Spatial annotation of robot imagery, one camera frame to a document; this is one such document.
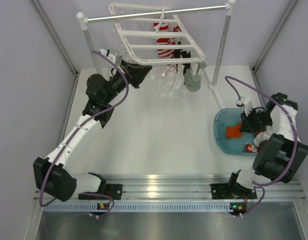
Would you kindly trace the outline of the white plastic sock hanger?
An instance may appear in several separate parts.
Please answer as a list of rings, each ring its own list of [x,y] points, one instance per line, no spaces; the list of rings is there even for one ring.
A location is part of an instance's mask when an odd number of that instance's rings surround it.
[[[169,32],[154,30],[154,23],[167,23]],[[179,26],[181,32],[173,32]],[[205,54],[186,30],[180,18],[175,15],[160,13],[158,16],[139,16],[114,22],[118,38],[122,42],[130,61],[139,65],[166,66],[185,63],[201,63]],[[159,38],[181,38],[181,45],[157,45]],[[183,49],[190,51],[191,58],[159,58],[158,49]]]

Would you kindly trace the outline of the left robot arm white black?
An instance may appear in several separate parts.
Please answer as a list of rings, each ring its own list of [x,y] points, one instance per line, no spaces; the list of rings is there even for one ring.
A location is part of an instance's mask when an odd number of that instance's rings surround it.
[[[79,157],[89,141],[109,122],[115,109],[111,102],[129,87],[138,89],[151,65],[139,65],[122,61],[113,67],[115,72],[109,79],[95,73],[86,81],[88,101],[77,123],[64,140],[45,158],[38,157],[33,163],[36,187],[56,200],[68,201],[75,193],[91,193],[101,199],[107,194],[105,178],[89,172],[77,178],[70,174],[69,167]]]

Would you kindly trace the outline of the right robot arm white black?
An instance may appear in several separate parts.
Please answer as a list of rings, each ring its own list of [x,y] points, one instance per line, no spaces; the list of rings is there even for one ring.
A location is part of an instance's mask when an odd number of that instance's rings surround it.
[[[308,146],[294,136],[298,104],[287,95],[272,95],[264,108],[254,108],[245,99],[240,104],[249,106],[241,113],[240,123],[226,127],[225,135],[228,140],[237,140],[244,133],[253,134],[253,143],[244,149],[256,156],[250,169],[233,172],[229,178],[227,192],[236,199],[252,192],[255,176],[289,183],[308,155]]]

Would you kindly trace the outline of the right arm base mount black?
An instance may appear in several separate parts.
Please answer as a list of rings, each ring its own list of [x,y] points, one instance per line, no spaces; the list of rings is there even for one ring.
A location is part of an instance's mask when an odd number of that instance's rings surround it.
[[[211,194],[213,200],[256,200],[257,194],[254,190],[232,185],[229,183],[213,183],[211,186]]]

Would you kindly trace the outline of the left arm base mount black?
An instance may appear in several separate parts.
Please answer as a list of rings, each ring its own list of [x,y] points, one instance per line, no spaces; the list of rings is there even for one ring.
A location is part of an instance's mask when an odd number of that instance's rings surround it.
[[[121,200],[123,194],[122,184],[107,184],[104,194],[111,197],[113,200]]]

